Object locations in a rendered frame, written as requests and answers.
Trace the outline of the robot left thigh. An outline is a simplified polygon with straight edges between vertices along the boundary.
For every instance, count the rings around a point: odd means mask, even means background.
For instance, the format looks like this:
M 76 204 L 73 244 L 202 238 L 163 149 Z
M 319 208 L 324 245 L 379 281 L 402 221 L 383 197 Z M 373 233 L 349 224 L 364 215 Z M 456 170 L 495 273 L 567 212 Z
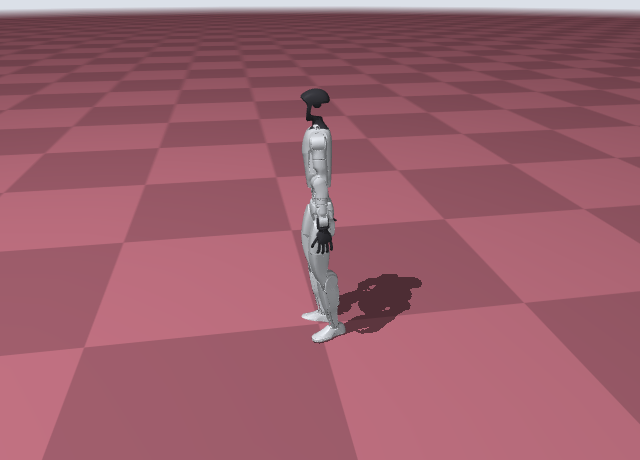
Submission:
M 329 219 L 329 229 L 327 229 L 327 230 L 330 232 L 331 236 L 333 237 L 334 233 L 335 233 L 335 221 L 333 219 L 330 219 L 329 214 L 328 214 L 328 219 Z M 324 288 L 325 282 L 327 280 L 327 276 L 331 275 L 331 274 L 334 274 L 337 277 L 337 275 L 332 270 L 328 269 L 330 251 L 328 253 L 326 253 L 326 244 L 324 244 L 325 245 L 324 254 L 321 254 L 322 245 L 321 245 L 320 253 L 319 254 L 316 253 L 317 250 L 318 250 L 318 242 L 316 242 L 314 247 L 311 248 L 312 243 L 314 242 L 315 238 L 317 237 L 316 234 L 319 231 L 317 229 L 316 220 L 314 220 L 312 222 L 311 229 L 310 229 L 309 245 L 308 245 L 308 256 L 309 256 L 309 262 L 310 262 L 310 266 L 311 266 L 312 272 L 313 272 L 316 280 Z

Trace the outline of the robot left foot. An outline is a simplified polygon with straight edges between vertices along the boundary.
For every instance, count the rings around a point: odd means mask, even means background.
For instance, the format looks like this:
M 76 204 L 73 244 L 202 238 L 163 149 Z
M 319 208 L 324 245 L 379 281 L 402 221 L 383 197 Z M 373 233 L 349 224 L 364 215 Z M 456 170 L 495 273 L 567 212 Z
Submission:
M 333 323 L 333 327 L 334 327 L 334 323 Z M 332 339 L 337 335 L 344 334 L 346 332 L 345 325 L 342 322 L 338 322 L 338 328 L 335 328 L 335 327 L 334 327 L 335 329 L 331 329 L 331 328 L 332 328 L 331 326 L 327 325 L 319 332 L 313 334 L 312 340 L 314 342 L 323 342 L 323 341 Z

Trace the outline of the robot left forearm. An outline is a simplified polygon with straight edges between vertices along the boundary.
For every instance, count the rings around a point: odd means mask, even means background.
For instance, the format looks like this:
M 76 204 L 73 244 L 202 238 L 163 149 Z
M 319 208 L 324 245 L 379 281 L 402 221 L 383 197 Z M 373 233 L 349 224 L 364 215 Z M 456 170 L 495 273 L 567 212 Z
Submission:
M 316 215 L 319 219 L 319 226 L 325 227 L 328 226 L 328 201 L 329 197 L 328 188 L 326 182 L 323 178 L 317 178 L 313 182 L 313 186 L 315 189 L 314 198 L 315 198 L 315 206 L 316 206 Z

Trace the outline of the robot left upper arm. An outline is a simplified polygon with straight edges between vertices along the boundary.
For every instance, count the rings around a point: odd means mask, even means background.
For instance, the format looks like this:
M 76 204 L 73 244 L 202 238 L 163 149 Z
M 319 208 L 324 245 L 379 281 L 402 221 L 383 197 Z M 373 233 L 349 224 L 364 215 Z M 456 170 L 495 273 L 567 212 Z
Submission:
M 317 175 L 314 176 L 311 181 L 311 187 L 314 188 L 313 182 L 317 178 L 323 178 L 328 183 L 327 174 L 327 140 L 323 133 L 312 134 L 309 139 L 309 146 L 312 153 L 313 167 L 316 170 Z

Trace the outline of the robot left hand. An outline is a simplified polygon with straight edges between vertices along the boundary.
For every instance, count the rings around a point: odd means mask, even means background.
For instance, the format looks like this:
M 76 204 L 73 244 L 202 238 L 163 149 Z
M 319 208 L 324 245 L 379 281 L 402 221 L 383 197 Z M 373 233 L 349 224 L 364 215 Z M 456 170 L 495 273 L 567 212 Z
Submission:
M 328 226 L 325 227 L 320 227 L 319 226 L 319 219 L 317 218 L 316 220 L 317 222 L 317 229 L 319 230 L 317 232 L 317 237 L 315 238 L 314 242 L 311 245 L 311 248 L 314 247 L 315 243 L 318 242 L 318 250 L 317 250 L 317 254 L 320 253 L 320 249 L 321 249 L 321 245 L 322 245 L 322 252 L 321 254 L 324 254 L 325 252 L 325 245 L 326 244 L 326 253 L 329 252 L 329 244 L 330 243 L 330 250 L 333 250 L 333 244 L 332 244 L 332 236 L 330 234 L 330 232 L 327 230 L 329 229 L 329 219 L 328 219 Z

